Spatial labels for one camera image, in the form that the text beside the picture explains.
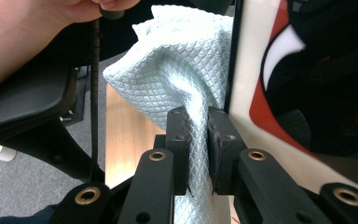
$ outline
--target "diamond pattern fabric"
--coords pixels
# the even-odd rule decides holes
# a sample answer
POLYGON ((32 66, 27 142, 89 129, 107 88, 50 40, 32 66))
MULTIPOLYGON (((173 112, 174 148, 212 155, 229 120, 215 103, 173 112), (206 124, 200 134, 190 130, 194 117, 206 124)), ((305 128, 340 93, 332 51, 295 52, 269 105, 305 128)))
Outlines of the diamond pattern fabric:
POLYGON ((152 12, 133 26, 139 41, 103 75, 162 129, 168 111, 186 108, 191 193, 175 197, 174 223, 229 223, 228 197, 213 195, 206 132, 208 106, 224 106, 232 18, 177 6, 152 12))

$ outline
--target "office chair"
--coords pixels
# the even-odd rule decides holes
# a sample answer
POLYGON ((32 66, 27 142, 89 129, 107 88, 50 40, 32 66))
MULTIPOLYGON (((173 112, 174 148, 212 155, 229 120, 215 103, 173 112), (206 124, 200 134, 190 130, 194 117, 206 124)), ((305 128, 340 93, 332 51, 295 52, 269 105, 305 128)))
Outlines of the office chair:
MULTIPOLYGON (((99 60, 118 55, 137 41, 131 25, 152 19, 151 5, 200 6, 224 13, 231 1, 215 1, 215 5, 193 2, 141 1, 120 20, 101 18, 99 60)), ((67 132, 61 116, 76 99, 78 68, 92 63, 90 24, 73 24, 62 30, 41 53, 0 85, 0 145, 47 162, 84 182, 90 180, 93 160, 67 132)), ((103 170, 97 167, 94 172, 95 180, 104 182, 103 170)))

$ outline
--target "gray carpet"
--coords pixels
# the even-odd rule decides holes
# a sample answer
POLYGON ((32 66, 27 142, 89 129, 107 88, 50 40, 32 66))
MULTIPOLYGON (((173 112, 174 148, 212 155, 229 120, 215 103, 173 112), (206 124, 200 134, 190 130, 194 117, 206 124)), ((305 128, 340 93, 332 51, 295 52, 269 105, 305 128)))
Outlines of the gray carpet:
MULTIPOLYGON (((118 57, 100 63, 99 89, 99 158, 104 169, 106 81, 102 71, 118 57)), ((68 131, 91 153, 90 92, 86 95, 85 115, 82 122, 69 126, 68 131)), ((13 161, 0 161, 0 217, 30 216, 49 204, 59 203, 69 190, 81 182, 39 161, 18 153, 13 161)))

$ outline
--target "wooden surface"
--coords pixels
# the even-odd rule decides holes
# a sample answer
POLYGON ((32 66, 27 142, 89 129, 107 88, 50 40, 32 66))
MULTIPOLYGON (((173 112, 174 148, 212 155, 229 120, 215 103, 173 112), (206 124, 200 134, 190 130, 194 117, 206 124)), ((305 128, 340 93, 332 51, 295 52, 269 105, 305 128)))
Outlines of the wooden surface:
POLYGON ((141 155, 153 148, 157 133, 165 132, 107 85, 105 183, 109 188, 134 175, 141 155))

